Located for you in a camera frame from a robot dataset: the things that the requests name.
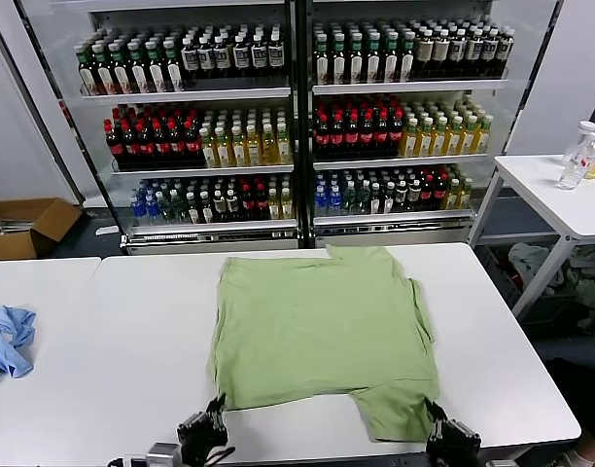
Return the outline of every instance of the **white wall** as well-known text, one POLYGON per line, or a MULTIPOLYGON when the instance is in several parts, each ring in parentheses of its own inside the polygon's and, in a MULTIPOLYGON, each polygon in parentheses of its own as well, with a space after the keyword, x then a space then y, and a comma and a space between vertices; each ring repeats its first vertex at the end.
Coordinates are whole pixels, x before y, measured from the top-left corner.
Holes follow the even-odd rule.
POLYGON ((77 203, 0 52, 0 200, 21 198, 77 203))

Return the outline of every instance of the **clear plastic bottle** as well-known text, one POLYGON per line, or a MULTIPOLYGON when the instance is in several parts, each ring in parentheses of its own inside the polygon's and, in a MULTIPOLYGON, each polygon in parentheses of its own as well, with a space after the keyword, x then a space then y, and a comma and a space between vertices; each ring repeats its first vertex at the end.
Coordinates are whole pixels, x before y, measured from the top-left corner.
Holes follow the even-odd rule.
POLYGON ((572 158, 566 164, 566 168, 557 182, 557 187, 562 190, 573 190, 578 186, 582 177, 595 162, 595 132, 585 136, 580 143, 572 158))

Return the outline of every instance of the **blue cloth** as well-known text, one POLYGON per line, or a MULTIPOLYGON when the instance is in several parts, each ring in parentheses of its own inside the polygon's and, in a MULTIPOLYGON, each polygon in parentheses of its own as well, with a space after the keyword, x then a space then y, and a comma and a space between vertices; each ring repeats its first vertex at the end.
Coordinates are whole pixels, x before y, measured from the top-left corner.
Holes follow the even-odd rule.
POLYGON ((34 342, 35 316, 27 309, 0 306, 0 370, 11 377, 22 377, 34 368, 16 348, 34 342))

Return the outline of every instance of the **table leg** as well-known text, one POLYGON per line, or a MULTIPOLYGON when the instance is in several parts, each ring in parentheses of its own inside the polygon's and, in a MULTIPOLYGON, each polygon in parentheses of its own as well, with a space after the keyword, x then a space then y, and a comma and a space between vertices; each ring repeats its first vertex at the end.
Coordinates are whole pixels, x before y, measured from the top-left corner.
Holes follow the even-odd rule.
POLYGON ((499 196, 499 191, 502 187, 503 179, 499 175, 499 169, 497 168, 496 170, 494 170, 494 174, 492 175, 492 180, 490 180, 488 190, 485 193, 485 197, 483 197, 481 207, 479 207, 479 212, 476 218, 474 219, 474 222, 472 223, 471 232, 469 233, 469 246, 471 248, 475 248, 476 244, 479 242, 481 234, 483 234, 485 222, 488 220, 490 211, 492 210, 494 202, 499 196))
POLYGON ((548 282, 550 282, 552 277, 554 277, 554 274, 559 271, 563 262, 570 257, 572 250, 577 244, 578 240, 575 240, 568 235, 563 235, 559 238, 559 241, 557 241, 552 250, 550 250, 550 254, 543 262, 542 267, 538 270, 538 273, 535 274, 533 280, 529 282, 529 285, 524 289, 522 296, 513 307, 513 315, 518 318, 518 321, 524 318, 531 305, 534 304, 542 294, 548 285, 548 282))

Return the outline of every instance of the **shelf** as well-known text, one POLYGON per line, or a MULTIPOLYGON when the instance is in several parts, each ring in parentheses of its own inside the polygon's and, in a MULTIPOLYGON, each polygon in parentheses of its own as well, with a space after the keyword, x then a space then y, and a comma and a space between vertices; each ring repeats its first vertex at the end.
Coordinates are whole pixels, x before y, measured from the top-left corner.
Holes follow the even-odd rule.
POLYGON ((222 175, 246 175, 260 173, 291 173, 292 164, 287 165, 257 165, 254 167, 221 167, 221 168, 179 168, 173 170, 136 170, 130 172, 108 172, 110 177, 119 180, 145 178, 186 178, 186 177, 216 177, 222 175))
POLYGON ((279 221, 223 222, 217 224, 184 224, 174 226, 133 227, 135 236, 175 235, 175 234, 246 234, 260 231, 288 231, 298 228, 296 219, 279 221))
POLYGON ((416 211, 393 214, 370 214, 360 216, 315 217, 315 227, 345 227, 368 224, 402 224, 407 222, 445 221, 454 219, 471 219, 471 209, 452 209, 450 211, 416 211))
POLYGON ((236 5, 282 5, 283 0, 52 0, 59 12, 114 12, 157 8, 231 7, 236 5))
POLYGON ((509 80, 408 81, 359 85, 313 86, 314 95, 371 94, 376 92, 421 92, 433 90, 500 90, 509 80))
POLYGON ((364 161, 314 162, 315 170, 339 170, 342 168, 399 167, 404 165, 433 165, 439 163, 462 163, 485 161, 487 154, 468 154, 464 156, 439 156, 433 158, 393 158, 364 161))

